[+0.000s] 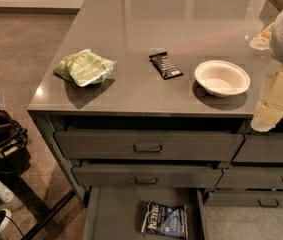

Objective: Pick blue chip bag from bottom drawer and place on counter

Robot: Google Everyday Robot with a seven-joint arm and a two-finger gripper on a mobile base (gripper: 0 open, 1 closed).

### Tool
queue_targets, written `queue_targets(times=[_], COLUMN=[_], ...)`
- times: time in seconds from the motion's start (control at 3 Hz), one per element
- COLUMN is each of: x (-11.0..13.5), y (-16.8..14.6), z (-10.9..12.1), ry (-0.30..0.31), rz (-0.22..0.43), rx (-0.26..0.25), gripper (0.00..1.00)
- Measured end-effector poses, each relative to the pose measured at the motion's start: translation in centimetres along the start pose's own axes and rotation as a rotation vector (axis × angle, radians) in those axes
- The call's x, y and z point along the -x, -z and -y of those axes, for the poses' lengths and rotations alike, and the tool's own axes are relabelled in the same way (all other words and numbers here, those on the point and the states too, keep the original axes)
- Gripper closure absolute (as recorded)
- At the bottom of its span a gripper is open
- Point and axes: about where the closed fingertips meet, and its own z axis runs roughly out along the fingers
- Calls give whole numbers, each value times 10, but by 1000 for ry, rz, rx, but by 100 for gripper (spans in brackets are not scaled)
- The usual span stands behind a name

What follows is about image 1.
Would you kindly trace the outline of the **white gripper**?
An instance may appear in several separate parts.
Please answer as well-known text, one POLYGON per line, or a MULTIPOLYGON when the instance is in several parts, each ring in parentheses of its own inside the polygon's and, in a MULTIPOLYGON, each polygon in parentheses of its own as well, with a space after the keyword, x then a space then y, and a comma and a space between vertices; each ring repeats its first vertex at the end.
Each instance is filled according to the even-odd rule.
MULTIPOLYGON (((250 41, 256 50, 269 50, 273 23, 263 29, 250 41)), ((253 113, 251 127, 257 132, 268 132, 283 118, 283 68, 272 78, 268 87, 260 95, 253 113)))

